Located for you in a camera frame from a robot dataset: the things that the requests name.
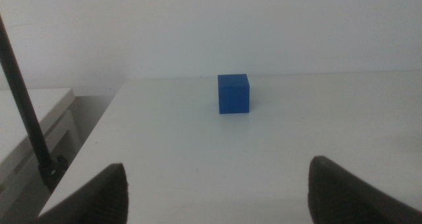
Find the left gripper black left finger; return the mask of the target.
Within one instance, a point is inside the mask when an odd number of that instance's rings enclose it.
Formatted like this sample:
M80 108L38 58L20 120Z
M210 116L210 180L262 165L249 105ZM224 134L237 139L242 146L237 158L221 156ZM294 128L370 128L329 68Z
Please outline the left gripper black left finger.
M46 224L126 224L127 217L127 176L123 164L114 163L34 222Z

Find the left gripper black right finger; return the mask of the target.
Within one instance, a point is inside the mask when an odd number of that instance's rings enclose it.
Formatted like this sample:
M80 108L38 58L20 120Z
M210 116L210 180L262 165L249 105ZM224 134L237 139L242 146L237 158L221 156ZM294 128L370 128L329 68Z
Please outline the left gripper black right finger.
M421 212L371 186L324 156L309 165L313 223L420 223Z

